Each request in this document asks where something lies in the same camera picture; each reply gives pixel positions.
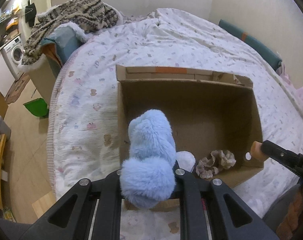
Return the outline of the teal cushion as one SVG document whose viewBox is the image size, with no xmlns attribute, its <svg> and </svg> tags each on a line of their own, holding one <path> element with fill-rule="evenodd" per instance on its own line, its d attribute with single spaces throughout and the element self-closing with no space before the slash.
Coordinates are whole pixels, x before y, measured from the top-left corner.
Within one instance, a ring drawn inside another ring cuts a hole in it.
<svg viewBox="0 0 303 240">
<path fill-rule="evenodd" d="M 71 54 L 88 39 L 85 31 L 77 24 L 65 23 L 42 39 L 40 51 L 45 55 L 51 67 L 60 69 Z"/>
</svg>

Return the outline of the patterned knit blanket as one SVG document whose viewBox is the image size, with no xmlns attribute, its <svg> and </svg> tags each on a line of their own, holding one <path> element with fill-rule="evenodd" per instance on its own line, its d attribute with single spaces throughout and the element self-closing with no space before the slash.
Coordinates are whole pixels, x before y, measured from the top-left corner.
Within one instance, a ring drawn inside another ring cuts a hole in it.
<svg viewBox="0 0 303 240">
<path fill-rule="evenodd" d="M 69 0 L 38 14 L 37 20 L 24 44 L 23 57 L 18 65 L 23 72 L 39 68 L 41 41 L 62 27 L 71 28 L 85 43 L 89 33 L 123 23 L 121 13 L 101 0 Z"/>
</svg>

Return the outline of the beige lace scrunchie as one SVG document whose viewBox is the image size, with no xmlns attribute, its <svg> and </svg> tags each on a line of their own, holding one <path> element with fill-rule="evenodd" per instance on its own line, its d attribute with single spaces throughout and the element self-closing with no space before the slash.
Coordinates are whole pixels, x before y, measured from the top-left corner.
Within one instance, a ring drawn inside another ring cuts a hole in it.
<svg viewBox="0 0 303 240">
<path fill-rule="evenodd" d="M 214 150 L 209 158 L 204 157 L 196 165 L 196 174 L 201 179 L 211 179 L 223 170 L 228 170 L 236 164 L 235 156 L 229 150 Z"/>
</svg>

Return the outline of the brown cardboard box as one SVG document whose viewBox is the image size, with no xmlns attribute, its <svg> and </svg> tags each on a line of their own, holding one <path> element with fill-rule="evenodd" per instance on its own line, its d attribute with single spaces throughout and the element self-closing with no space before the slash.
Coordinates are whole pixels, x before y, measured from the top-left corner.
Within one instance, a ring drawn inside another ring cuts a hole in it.
<svg viewBox="0 0 303 240">
<path fill-rule="evenodd" d="M 116 66 L 120 159 L 129 154 L 128 127 L 150 109 L 167 117 L 177 151 L 188 151 L 196 160 L 214 150 L 229 150 L 234 167 L 218 174 L 229 187 L 236 187 L 260 172 L 264 165 L 247 160 L 262 129 L 253 83 L 248 77 L 176 67 Z"/>
</svg>

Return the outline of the teal headboard pad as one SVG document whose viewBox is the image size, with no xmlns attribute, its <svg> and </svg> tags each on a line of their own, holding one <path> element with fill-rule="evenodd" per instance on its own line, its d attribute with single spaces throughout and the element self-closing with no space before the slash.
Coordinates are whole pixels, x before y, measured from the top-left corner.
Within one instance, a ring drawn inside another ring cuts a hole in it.
<svg viewBox="0 0 303 240">
<path fill-rule="evenodd" d="M 218 26 L 253 48 L 272 67 L 274 71 L 281 66 L 282 59 L 253 36 L 248 35 L 248 33 L 224 20 L 220 20 Z"/>
</svg>

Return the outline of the light blue plush toy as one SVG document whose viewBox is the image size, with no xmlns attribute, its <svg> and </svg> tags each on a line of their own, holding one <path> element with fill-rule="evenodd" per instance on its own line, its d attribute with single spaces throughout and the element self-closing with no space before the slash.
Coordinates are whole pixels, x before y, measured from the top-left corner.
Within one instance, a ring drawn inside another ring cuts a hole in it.
<svg viewBox="0 0 303 240">
<path fill-rule="evenodd" d="M 175 188 L 176 147 L 165 114 L 150 109 L 131 120 L 129 157 L 122 163 L 120 186 L 124 198 L 139 209 L 167 200 Z"/>
</svg>

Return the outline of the patterned floor mat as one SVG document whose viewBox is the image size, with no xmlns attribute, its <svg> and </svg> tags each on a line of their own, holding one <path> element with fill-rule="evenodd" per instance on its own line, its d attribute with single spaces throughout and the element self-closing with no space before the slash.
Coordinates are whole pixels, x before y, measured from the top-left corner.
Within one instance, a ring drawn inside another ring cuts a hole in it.
<svg viewBox="0 0 303 240">
<path fill-rule="evenodd" d="M 30 76 L 27 73 L 24 73 L 18 81 L 15 81 L 10 87 L 7 95 L 5 96 L 5 101 L 8 105 L 16 102 L 20 97 L 22 91 L 26 87 L 30 80 Z"/>
</svg>

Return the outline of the white washing machine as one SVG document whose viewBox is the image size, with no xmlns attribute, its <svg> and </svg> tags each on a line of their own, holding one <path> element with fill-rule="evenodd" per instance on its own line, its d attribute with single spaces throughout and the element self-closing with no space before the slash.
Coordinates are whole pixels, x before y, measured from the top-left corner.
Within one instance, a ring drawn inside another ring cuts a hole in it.
<svg viewBox="0 0 303 240">
<path fill-rule="evenodd" d="M 23 43 L 20 34 L 4 45 L 1 49 L 1 54 L 15 81 L 18 81 L 23 75 L 23 72 L 18 68 L 23 57 Z"/>
</svg>

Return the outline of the orange plush toy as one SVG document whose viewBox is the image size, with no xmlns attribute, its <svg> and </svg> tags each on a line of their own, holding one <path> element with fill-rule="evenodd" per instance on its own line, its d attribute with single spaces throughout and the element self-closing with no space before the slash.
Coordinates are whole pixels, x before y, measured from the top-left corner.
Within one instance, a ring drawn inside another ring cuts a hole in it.
<svg viewBox="0 0 303 240">
<path fill-rule="evenodd" d="M 290 203 L 288 213 L 276 229 L 279 239 L 303 239 L 303 191 L 299 190 Z"/>
</svg>

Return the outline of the white cloth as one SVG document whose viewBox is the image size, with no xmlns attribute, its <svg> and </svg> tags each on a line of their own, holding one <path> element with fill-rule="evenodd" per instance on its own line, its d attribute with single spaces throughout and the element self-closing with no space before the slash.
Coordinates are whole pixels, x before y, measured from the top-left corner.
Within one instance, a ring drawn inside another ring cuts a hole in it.
<svg viewBox="0 0 303 240">
<path fill-rule="evenodd" d="M 194 155 L 188 151 L 176 152 L 176 161 L 179 168 L 182 168 L 188 172 L 192 172 L 196 163 Z"/>
</svg>

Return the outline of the black hanging garment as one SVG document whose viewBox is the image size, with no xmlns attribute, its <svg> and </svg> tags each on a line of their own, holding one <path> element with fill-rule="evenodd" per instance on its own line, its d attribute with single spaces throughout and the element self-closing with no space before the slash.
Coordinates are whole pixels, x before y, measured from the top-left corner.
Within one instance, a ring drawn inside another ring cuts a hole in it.
<svg viewBox="0 0 303 240">
<path fill-rule="evenodd" d="M 30 28 L 34 26 L 36 15 L 37 10 L 34 3 L 31 3 L 25 7 L 25 22 Z"/>
</svg>

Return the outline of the grey trash bin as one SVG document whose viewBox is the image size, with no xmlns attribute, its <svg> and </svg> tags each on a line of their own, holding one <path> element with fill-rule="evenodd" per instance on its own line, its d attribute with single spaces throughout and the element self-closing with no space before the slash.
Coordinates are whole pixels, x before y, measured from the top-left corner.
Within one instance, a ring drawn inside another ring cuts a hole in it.
<svg viewBox="0 0 303 240">
<path fill-rule="evenodd" d="M 9 141 L 9 139 L 11 138 L 11 129 L 3 120 L 2 116 L 0 116 L 0 135 L 2 134 L 6 135 L 6 140 Z"/>
</svg>

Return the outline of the beige cylinder toy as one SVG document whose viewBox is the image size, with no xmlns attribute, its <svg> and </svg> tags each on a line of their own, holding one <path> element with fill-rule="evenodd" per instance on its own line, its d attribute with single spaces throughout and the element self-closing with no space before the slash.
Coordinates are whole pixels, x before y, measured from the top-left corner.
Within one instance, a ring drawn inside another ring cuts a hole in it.
<svg viewBox="0 0 303 240">
<path fill-rule="evenodd" d="M 264 162 L 268 156 L 265 155 L 261 150 L 262 143 L 258 141 L 254 141 L 251 149 L 250 149 L 250 155 L 254 159 L 257 159 L 258 161 Z"/>
</svg>

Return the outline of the green dustpan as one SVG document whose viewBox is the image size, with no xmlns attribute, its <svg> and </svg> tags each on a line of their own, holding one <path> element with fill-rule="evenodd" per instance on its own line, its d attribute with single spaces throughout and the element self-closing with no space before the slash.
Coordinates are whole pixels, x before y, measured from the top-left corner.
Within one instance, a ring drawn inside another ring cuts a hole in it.
<svg viewBox="0 0 303 240">
<path fill-rule="evenodd" d="M 49 113 L 49 107 L 43 98 L 37 98 L 23 104 L 25 108 L 34 116 L 42 118 Z"/>
</svg>

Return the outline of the white kitchen cabinet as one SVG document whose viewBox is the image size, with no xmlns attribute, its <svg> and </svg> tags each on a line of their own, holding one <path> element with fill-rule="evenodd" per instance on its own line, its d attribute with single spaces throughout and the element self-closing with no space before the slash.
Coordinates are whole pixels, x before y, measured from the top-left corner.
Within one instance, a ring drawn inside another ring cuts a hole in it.
<svg viewBox="0 0 303 240">
<path fill-rule="evenodd" d="M 15 78 L 10 72 L 2 54 L 0 53 L 0 93 L 5 98 L 10 88 L 15 82 Z"/>
</svg>

